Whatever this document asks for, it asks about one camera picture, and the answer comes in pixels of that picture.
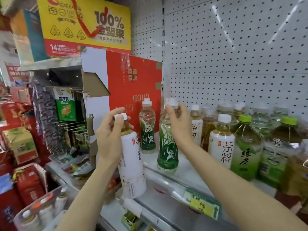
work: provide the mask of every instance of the person's right hand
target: person's right hand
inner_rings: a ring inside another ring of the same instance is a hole
[[[193,144],[191,129],[192,129],[192,119],[183,103],[179,104],[181,110],[181,116],[176,117],[174,109],[170,105],[166,105],[166,111],[169,115],[171,122],[171,133],[176,142],[178,148],[184,152],[184,147]]]

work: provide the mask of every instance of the green price tag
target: green price tag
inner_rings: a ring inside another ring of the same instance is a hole
[[[199,211],[200,213],[218,220],[219,211],[221,205],[197,192],[186,188],[183,199],[186,201],[186,204]]]

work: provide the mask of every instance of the person's left hand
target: person's left hand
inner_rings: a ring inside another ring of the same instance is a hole
[[[111,110],[103,119],[102,124],[98,128],[97,146],[98,146],[98,165],[111,163],[118,166],[122,154],[121,129],[124,123],[124,117],[118,115],[114,119],[114,115],[123,113],[125,108],[116,108]]]

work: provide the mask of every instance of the forearm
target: forearm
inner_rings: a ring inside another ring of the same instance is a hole
[[[95,230],[115,168],[116,166],[109,162],[98,163],[98,167],[74,199],[56,231]]]
[[[307,226],[280,202],[257,189],[195,144],[185,155],[214,196],[242,231],[307,230]]]

